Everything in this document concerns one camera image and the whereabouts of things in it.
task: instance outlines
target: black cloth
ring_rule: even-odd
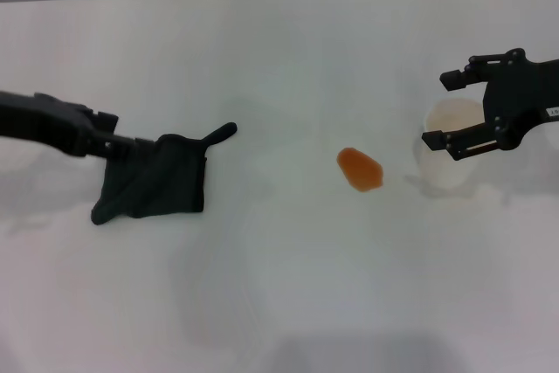
[[[119,215],[145,218],[203,211],[205,152],[236,132],[237,125],[230,122],[202,140],[163,135],[147,156],[107,161],[91,221],[104,224]]]

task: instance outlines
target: label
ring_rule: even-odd
[[[559,117],[559,107],[548,108],[546,111],[550,117]]]

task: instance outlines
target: white table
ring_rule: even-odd
[[[442,72],[559,58],[558,1],[1,4],[3,90],[121,135],[239,131],[208,153],[204,213],[101,227],[103,161],[2,140],[0,370],[557,372],[559,133],[476,157],[443,197],[413,151]],[[345,147],[384,187],[348,186]]]

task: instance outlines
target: black towel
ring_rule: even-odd
[[[107,161],[91,221],[104,224],[120,214],[145,218],[203,211],[205,152],[236,132],[237,125],[229,122],[202,140],[163,135],[149,155]]]

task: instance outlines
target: orange object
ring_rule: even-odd
[[[337,161],[349,185],[356,190],[365,192],[383,186],[383,167],[363,152],[345,148]]]

